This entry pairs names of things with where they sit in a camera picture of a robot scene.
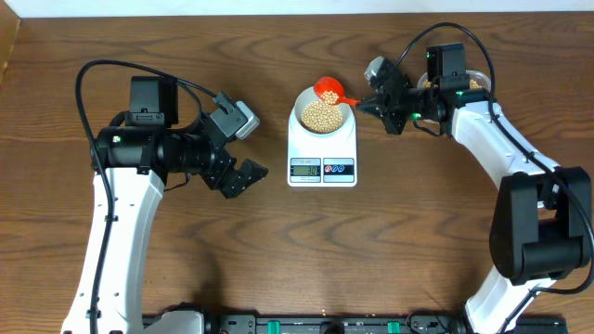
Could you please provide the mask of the red plastic measuring scoop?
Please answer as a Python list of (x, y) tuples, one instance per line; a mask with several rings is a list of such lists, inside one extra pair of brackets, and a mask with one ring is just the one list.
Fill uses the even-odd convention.
[(347, 97), (342, 84), (337, 79), (329, 76), (321, 77), (313, 88), (317, 97), (331, 105), (343, 103), (355, 107), (361, 103), (359, 99)]

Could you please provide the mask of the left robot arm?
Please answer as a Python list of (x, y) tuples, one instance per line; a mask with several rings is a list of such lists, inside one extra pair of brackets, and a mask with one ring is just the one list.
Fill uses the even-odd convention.
[(186, 129), (178, 122), (182, 84), (157, 76), (131, 80), (130, 109), (103, 128), (94, 153), (94, 215), (77, 295), (64, 333), (214, 333), (202, 310), (180, 304), (147, 324), (142, 287), (155, 213), (167, 177), (201, 177), (233, 199), (267, 175), (262, 165), (238, 163), (227, 143), (245, 139), (260, 123), (224, 93)]

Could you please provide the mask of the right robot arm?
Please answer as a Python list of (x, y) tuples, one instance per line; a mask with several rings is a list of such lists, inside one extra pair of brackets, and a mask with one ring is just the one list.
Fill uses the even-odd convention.
[(415, 86), (392, 61), (377, 57), (365, 73), (374, 95), (359, 111), (399, 135), (407, 122), (434, 122), (465, 147), (497, 187), (489, 234), (493, 267), (465, 303), (472, 333), (506, 333), (536, 296), (575, 269), (593, 265), (591, 180), (534, 148), (506, 119), (493, 87), (475, 87), (462, 44), (427, 49), (427, 85)]

